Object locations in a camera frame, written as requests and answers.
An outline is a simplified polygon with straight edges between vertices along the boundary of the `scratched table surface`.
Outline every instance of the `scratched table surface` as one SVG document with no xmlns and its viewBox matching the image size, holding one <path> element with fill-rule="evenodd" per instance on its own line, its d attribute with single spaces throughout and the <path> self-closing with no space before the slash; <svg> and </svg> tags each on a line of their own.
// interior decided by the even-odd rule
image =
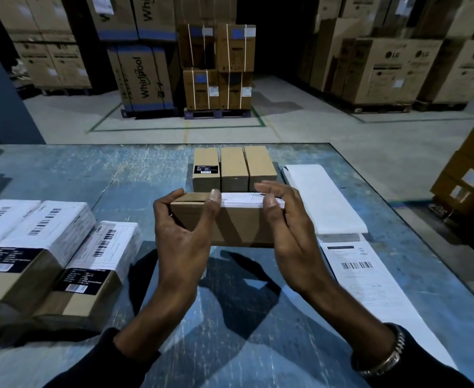
<svg viewBox="0 0 474 388">
<path fill-rule="evenodd" d="M 191 190 L 199 146 L 1 146 L 0 199 L 83 201 L 98 220 L 136 221 L 142 256 L 154 248 L 153 201 L 179 187 Z M 381 260 L 474 382 L 474 296 L 331 145 L 267 148 L 279 167 L 325 168 L 368 226 Z M 133 317 L 128 293 L 126 283 L 107 326 L 120 328 Z M 97 340 L 0 348 L 0 387 L 42 386 Z M 349 346 L 286 286 L 272 249 L 212 248 L 198 297 L 161 350 L 145 387 L 367 386 L 350 368 Z"/>
</svg>

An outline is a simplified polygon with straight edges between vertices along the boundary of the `black sleeve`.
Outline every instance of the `black sleeve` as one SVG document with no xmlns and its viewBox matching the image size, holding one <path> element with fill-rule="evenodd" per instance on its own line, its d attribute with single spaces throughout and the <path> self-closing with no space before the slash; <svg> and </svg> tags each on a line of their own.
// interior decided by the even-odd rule
<svg viewBox="0 0 474 388">
<path fill-rule="evenodd" d="M 49 381 L 45 388 L 98 386 L 123 386 L 138 388 L 142 385 L 145 374 L 158 359 L 159 353 L 149 364 L 140 364 L 122 354 L 113 338 L 118 333 L 115 328 L 106 330 L 98 344 L 77 364 L 66 372 Z"/>
<path fill-rule="evenodd" d="M 436 360 L 400 327 L 405 334 L 405 347 L 400 361 L 384 375 L 366 378 L 372 388 L 398 386 L 454 386 L 474 387 L 474 383 L 457 370 Z"/>
</svg>

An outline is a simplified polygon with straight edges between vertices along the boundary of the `right hand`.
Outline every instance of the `right hand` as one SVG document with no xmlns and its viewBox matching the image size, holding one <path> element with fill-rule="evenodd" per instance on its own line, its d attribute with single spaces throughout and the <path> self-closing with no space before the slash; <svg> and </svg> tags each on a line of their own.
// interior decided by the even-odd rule
<svg viewBox="0 0 474 388">
<path fill-rule="evenodd" d="M 275 258 L 289 287 L 302 296 L 324 290 L 333 279 L 299 192 L 271 181 L 255 183 L 255 189 L 266 193 L 263 206 L 275 240 Z M 285 201 L 285 218 L 275 196 Z"/>
</svg>

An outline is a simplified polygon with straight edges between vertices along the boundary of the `warehouse floor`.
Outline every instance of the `warehouse floor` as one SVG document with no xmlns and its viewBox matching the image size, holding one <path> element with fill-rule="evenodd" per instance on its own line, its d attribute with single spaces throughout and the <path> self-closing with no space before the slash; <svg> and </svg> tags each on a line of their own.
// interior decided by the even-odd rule
<svg viewBox="0 0 474 388">
<path fill-rule="evenodd" d="M 463 112 L 352 116 L 277 77 L 254 84 L 252 118 L 123 119 L 117 91 L 25 104 L 48 144 L 332 143 L 474 292 L 474 251 L 405 203 L 432 197 L 429 189 L 474 126 L 474 100 Z"/>
</svg>

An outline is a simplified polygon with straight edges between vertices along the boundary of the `fingernail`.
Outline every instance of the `fingernail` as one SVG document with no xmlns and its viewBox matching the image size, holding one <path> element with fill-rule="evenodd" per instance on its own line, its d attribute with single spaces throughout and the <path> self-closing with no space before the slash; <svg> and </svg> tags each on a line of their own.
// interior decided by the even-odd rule
<svg viewBox="0 0 474 388">
<path fill-rule="evenodd" d="M 214 202 L 220 203 L 221 202 L 221 191 L 219 189 L 212 189 L 208 199 L 213 200 Z"/>
<path fill-rule="evenodd" d="M 266 196 L 264 196 L 264 207 L 273 207 L 278 204 L 278 202 L 275 199 L 275 195 L 272 193 L 268 193 Z"/>
</svg>

